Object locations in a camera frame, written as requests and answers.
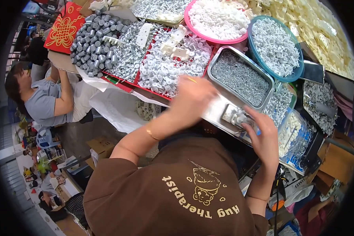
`smartphone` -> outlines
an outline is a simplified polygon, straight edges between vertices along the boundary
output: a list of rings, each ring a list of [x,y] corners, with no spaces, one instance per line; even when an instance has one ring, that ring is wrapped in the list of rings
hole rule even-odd
[[[308,60],[304,60],[304,70],[301,79],[312,81],[324,85],[325,70],[324,66]]]

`chair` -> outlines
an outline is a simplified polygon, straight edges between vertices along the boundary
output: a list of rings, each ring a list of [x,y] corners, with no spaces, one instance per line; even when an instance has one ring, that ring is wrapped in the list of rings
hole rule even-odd
[[[43,126],[37,133],[37,145],[42,149],[54,147],[60,144],[60,142],[53,142],[50,127]]]

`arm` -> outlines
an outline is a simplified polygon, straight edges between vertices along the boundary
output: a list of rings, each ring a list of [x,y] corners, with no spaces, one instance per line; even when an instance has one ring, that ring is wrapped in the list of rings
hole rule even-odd
[[[59,70],[59,76],[61,97],[55,99],[54,116],[64,115],[74,110],[72,88],[67,77],[67,72]]]
[[[261,130],[261,134],[258,136],[250,125],[242,123],[252,140],[255,153],[262,162],[249,185],[245,200],[252,214],[265,216],[266,204],[279,163],[278,131],[267,115],[257,113],[247,106],[244,109],[253,117]]]
[[[53,64],[51,64],[51,75],[47,77],[46,80],[50,80],[54,83],[57,83],[59,80],[59,71]]]
[[[127,159],[137,165],[139,157],[145,155],[157,139],[162,140],[197,123],[218,92],[204,78],[196,77],[194,81],[181,77],[179,94],[171,101],[170,109],[121,139],[110,158]]]
[[[310,222],[316,216],[318,216],[319,215],[319,210],[321,208],[323,208],[324,206],[328,205],[329,203],[331,203],[332,200],[333,200],[333,196],[331,196],[330,198],[328,198],[325,201],[322,201],[322,202],[318,203],[316,206],[311,207],[311,209],[308,211],[308,222]]]

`red gift bag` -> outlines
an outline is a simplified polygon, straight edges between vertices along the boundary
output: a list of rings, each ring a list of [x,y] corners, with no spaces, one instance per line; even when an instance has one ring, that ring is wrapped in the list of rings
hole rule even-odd
[[[61,14],[55,20],[43,46],[56,52],[70,54],[69,48],[73,43],[76,32],[84,25],[85,18],[79,13],[81,10],[79,5],[67,2],[65,7],[66,14],[64,14],[65,10],[62,7]]]

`gold bracelet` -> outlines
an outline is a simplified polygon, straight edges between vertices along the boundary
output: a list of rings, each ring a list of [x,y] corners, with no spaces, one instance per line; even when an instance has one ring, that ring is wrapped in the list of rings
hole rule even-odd
[[[148,126],[149,126],[148,124],[146,125],[146,131],[147,131],[147,133],[151,136],[151,138],[153,138],[153,139],[155,139],[155,140],[157,140],[157,141],[160,141],[160,139],[157,139],[157,138],[155,138],[155,137],[153,136],[151,130],[148,128]]]

